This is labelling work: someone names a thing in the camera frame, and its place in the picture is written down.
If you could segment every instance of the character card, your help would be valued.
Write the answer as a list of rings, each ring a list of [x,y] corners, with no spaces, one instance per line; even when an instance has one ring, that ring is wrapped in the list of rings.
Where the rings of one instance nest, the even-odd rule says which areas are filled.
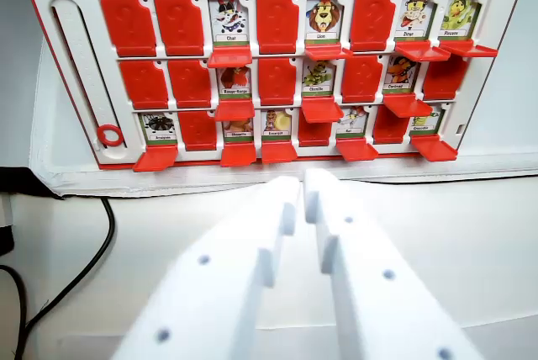
[[[251,97],[251,69],[248,67],[218,68],[217,82],[222,99]]]
[[[223,122],[225,143],[246,143],[254,140],[252,119]]]
[[[364,137],[368,113],[362,106],[344,108],[344,117],[336,122],[336,138]]]
[[[390,56],[383,80],[383,94],[413,92],[418,72],[419,63],[416,61],[401,55]]]
[[[435,4],[431,0],[402,0],[394,40],[425,40]]]
[[[439,31],[439,39],[469,39],[472,36],[479,13],[480,4],[476,0],[448,0],[446,15]]]
[[[140,125],[148,146],[177,144],[173,114],[139,114]]]
[[[209,0],[213,44],[237,46],[249,44],[249,17],[239,0]]]
[[[305,43],[338,43],[343,7],[336,0],[307,0],[306,9]]]
[[[333,94],[335,67],[328,61],[303,59],[303,96],[324,97]]]
[[[261,140],[291,140],[292,116],[285,109],[261,111]]]

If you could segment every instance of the red ring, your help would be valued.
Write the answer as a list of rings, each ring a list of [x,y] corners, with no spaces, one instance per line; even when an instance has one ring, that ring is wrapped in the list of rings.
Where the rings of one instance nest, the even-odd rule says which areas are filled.
[[[104,134],[106,130],[113,131],[118,135],[118,139],[116,141],[110,141],[107,139],[107,135]],[[109,147],[117,147],[124,143],[124,135],[122,134],[119,127],[116,127],[112,124],[103,124],[102,126],[98,127],[98,139],[101,141],[104,145]]]

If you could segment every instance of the red flip-down tile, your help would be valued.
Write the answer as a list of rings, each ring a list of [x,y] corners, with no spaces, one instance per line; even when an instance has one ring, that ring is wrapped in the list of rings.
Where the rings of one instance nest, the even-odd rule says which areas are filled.
[[[429,40],[397,42],[396,51],[412,61],[445,61],[451,54],[440,47],[431,47]]]
[[[377,108],[376,123],[373,126],[375,144],[401,144],[404,141],[409,119],[399,118],[384,105]]]
[[[379,155],[364,137],[336,139],[336,148],[346,161],[371,161]]]
[[[262,105],[292,105],[297,67],[287,57],[258,60],[258,93]]]
[[[433,109],[427,103],[419,101],[414,93],[395,93],[385,95],[383,103],[399,118],[430,116]]]
[[[165,74],[153,61],[121,61],[119,70],[135,109],[167,109]]]
[[[220,166],[245,167],[256,162],[256,148],[254,143],[224,144]]]
[[[209,57],[209,68],[243,67],[252,63],[249,46],[217,46]]]
[[[352,56],[345,61],[342,80],[344,103],[373,102],[381,81],[383,64],[377,56]]]
[[[254,117],[254,105],[251,99],[241,100],[220,100],[215,120],[218,122],[228,122],[236,120],[247,120]]]
[[[209,108],[209,70],[198,60],[168,61],[168,72],[178,108]]]
[[[424,99],[454,99],[467,66],[468,63],[457,55],[452,55],[447,61],[430,63],[422,86]]]
[[[472,40],[442,40],[439,47],[462,57],[496,57],[498,51],[486,46],[475,45]]]
[[[205,110],[183,111],[177,114],[187,151],[217,149],[217,126],[215,119]]]
[[[351,50],[385,50],[395,8],[390,0],[355,0],[350,30]]]
[[[135,172],[162,171],[174,165],[177,158],[177,145],[147,146],[133,167]]]
[[[155,56],[151,12],[138,0],[101,0],[108,33],[120,57]]]
[[[457,157],[457,150],[442,141],[439,135],[412,135],[411,145],[431,162],[454,161]]]
[[[304,118],[303,110],[299,113],[299,147],[328,146],[331,123],[309,123]]]
[[[305,54],[310,60],[336,60],[347,59],[353,56],[351,50],[342,48],[340,43],[333,43],[330,45],[306,45]]]
[[[191,0],[155,0],[155,8],[167,55],[203,55],[203,26],[199,7]]]
[[[256,0],[260,53],[295,53],[299,6],[293,0]]]
[[[291,162],[297,158],[297,152],[291,141],[264,141],[261,143],[261,162],[275,164]]]
[[[303,98],[302,108],[309,123],[331,123],[344,116],[334,97]]]

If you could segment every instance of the hole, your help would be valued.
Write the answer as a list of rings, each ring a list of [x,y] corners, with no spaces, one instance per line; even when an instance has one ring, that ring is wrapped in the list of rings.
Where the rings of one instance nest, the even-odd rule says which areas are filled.
[[[170,331],[167,330],[166,328],[163,328],[163,329],[160,329],[158,332],[157,332],[157,341],[159,343],[162,343],[164,341],[167,341],[168,339],[170,339]]]
[[[438,352],[439,358],[442,358],[443,360],[451,360],[452,359],[452,353],[447,348],[443,347]]]
[[[386,271],[383,272],[383,277],[386,278],[387,280],[394,280],[394,278],[396,278],[396,273],[390,269],[387,269]]]
[[[202,255],[198,258],[198,263],[201,265],[207,265],[211,261],[211,258],[208,255]]]

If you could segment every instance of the black cable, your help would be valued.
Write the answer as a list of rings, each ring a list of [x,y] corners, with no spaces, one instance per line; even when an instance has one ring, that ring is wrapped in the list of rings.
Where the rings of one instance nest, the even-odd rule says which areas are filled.
[[[12,268],[6,266],[0,266],[0,269],[5,270],[12,275],[13,280],[17,284],[18,296],[20,299],[21,315],[19,331],[18,331],[18,343],[17,351],[15,352],[15,360],[23,360],[24,349],[26,348],[26,343],[28,341],[29,335],[38,324],[38,322],[43,319],[45,315],[51,312],[86,276],[92,271],[95,265],[99,262],[99,259],[103,256],[104,252],[110,246],[113,236],[116,232],[116,219],[114,218],[114,213],[110,207],[108,199],[101,198],[105,211],[107,212],[108,217],[108,233],[103,244],[99,248],[98,252],[92,258],[92,260],[82,269],[82,271],[69,283],[67,286],[60,291],[60,293],[47,305],[45,306],[38,314],[32,318],[26,326],[26,289],[24,288],[24,283],[22,278],[15,272]]]

